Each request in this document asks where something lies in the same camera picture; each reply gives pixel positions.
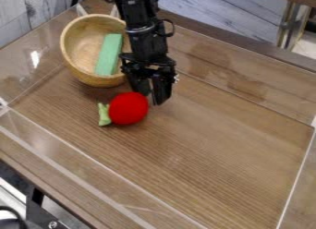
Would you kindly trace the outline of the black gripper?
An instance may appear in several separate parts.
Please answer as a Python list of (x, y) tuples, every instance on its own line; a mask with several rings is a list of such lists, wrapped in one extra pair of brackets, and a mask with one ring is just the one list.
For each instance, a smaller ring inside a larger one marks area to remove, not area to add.
[(157, 105), (170, 98), (176, 82), (177, 63), (168, 56), (168, 39), (174, 32), (174, 30), (166, 32), (165, 27), (127, 28), (131, 51), (119, 55), (122, 72), (129, 79), (131, 89), (149, 96), (152, 80)]

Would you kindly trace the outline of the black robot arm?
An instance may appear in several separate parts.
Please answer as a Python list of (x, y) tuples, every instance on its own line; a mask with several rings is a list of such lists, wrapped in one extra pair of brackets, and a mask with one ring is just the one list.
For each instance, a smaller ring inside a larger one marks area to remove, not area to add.
[(172, 96), (177, 82), (177, 62), (168, 56), (168, 39), (176, 26), (168, 18), (158, 18), (158, 0), (114, 0), (131, 46), (122, 53), (122, 73), (135, 92), (152, 95), (156, 105)]

